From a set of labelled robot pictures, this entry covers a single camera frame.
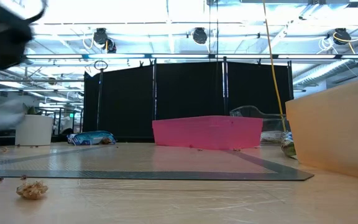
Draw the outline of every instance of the blurry white object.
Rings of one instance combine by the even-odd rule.
[[[53,118],[41,115],[25,115],[16,128],[15,145],[48,146],[52,138]]]
[[[11,129],[24,119],[23,103],[11,100],[0,104],[0,130]]]

